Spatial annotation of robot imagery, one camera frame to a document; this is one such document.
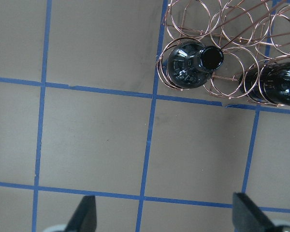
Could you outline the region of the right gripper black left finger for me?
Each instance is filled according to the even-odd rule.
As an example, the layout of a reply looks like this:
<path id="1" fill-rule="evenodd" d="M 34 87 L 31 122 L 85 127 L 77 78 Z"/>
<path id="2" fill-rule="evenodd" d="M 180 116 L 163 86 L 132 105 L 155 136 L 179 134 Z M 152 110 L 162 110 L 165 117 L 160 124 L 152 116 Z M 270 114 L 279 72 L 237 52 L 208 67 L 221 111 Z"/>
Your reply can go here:
<path id="1" fill-rule="evenodd" d="M 95 232 L 97 228 L 96 199 L 84 196 L 69 220 L 66 232 Z"/>

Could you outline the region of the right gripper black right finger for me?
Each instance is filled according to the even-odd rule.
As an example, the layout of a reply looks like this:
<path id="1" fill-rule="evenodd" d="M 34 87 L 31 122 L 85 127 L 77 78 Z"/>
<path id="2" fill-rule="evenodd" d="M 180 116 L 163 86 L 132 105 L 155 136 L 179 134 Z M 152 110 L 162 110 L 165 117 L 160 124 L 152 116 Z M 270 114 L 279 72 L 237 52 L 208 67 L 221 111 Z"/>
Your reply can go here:
<path id="1" fill-rule="evenodd" d="M 232 223 L 237 232 L 277 232 L 273 222 L 245 193 L 232 195 Z"/>

